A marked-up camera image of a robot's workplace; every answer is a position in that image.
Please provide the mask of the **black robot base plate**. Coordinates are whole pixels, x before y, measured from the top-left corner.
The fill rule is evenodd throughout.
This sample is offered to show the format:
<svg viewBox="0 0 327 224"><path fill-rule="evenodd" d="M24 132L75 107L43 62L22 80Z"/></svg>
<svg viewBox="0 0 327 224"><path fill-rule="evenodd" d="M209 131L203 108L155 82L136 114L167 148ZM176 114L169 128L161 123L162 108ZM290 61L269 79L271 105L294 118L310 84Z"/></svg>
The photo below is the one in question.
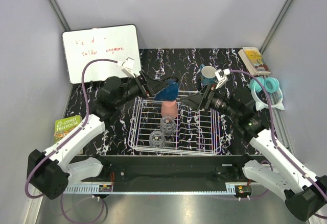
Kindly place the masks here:
<svg viewBox="0 0 327 224"><path fill-rule="evenodd" d="M218 192L245 183L241 167L264 156L104 156L114 192Z"/></svg>

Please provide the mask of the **light blue mug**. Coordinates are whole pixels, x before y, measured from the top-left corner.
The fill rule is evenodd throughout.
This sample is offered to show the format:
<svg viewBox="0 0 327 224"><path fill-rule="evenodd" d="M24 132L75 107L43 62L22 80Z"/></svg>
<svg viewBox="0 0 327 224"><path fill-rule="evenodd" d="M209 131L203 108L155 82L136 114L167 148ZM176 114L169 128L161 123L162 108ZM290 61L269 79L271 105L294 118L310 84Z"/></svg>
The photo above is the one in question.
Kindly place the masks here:
<svg viewBox="0 0 327 224"><path fill-rule="evenodd" d="M216 69L212 66L200 65L200 79L203 86L213 85L217 79L215 75Z"/></svg>

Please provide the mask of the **dark blue mug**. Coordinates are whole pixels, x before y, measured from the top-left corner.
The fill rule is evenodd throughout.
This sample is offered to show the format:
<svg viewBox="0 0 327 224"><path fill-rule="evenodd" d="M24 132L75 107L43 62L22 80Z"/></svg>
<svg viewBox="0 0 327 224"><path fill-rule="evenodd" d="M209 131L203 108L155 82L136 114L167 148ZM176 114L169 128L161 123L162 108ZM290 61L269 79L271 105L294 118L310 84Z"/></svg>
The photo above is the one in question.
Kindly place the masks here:
<svg viewBox="0 0 327 224"><path fill-rule="evenodd" d="M163 80L165 83L168 84L168 87L166 87L164 90L159 92L155 97L155 101L167 101L167 102L173 102L178 97L178 91L179 91L179 78L177 77L168 77Z"/></svg>

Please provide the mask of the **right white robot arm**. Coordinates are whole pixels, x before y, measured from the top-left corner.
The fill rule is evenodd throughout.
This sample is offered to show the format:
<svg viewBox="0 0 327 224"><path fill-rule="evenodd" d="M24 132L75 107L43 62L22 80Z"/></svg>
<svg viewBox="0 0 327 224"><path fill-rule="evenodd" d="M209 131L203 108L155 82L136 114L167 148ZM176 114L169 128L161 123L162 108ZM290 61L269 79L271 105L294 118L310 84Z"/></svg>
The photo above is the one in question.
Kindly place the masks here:
<svg viewBox="0 0 327 224"><path fill-rule="evenodd" d="M307 221L326 205L326 176L309 170L278 141L274 129L255 112L253 101L243 94L227 97L215 86L207 85L181 102L195 111L215 110L228 116L238 136L277 169L265 169L254 158L244 156L232 168L235 180L247 178L260 183L282 199L290 213L301 221Z"/></svg>

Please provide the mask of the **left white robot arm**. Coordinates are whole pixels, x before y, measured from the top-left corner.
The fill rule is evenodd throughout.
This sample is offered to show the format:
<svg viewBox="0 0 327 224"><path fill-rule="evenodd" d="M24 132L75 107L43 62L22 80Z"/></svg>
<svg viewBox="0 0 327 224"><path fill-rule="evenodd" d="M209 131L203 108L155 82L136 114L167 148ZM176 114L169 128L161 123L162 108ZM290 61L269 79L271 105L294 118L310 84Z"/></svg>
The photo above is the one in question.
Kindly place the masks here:
<svg viewBox="0 0 327 224"><path fill-rule="evenodd" d="M101 156L90 156L75 163L72 159L112 124L121 106L136 97L155 97L167 87L167 82L153 79L143 72L135 78L107 78L98 91L96 102L78 126L44 151L34 150L29 154L25 194L33 197L29 193L29 185L33 185L42 195L53 200L71 183L88 178L107 180L111 164Z"/></svg>

